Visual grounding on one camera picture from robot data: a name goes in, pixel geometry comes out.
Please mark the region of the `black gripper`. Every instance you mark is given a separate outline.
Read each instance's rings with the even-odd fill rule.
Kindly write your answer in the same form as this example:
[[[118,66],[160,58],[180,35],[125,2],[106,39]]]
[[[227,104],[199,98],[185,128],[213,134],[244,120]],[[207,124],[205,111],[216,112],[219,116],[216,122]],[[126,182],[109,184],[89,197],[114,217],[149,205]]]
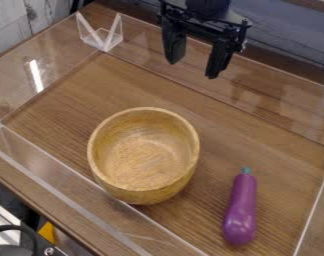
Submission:
[[[245,47],[251,20],[232,9],[232,0],[160,0],[160,3],[168,62],[176,64],[185,56],[185,30],[205,40],[220,37],[213,42],[205,71],[205,76],[216,79],[227,69],[235,51]]]

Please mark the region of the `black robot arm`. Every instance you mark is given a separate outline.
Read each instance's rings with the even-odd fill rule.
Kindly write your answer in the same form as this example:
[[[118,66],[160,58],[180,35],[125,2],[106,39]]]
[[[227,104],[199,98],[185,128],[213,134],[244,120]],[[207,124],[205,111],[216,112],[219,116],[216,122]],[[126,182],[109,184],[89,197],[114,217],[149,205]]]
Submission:
[[[176,64],[186,54],[188,36],[212,44],[205,76],[216,79],[236,52],[247,45],[252,22],[231,9],[232,0],[160,0],[160,24],[166,60]]]

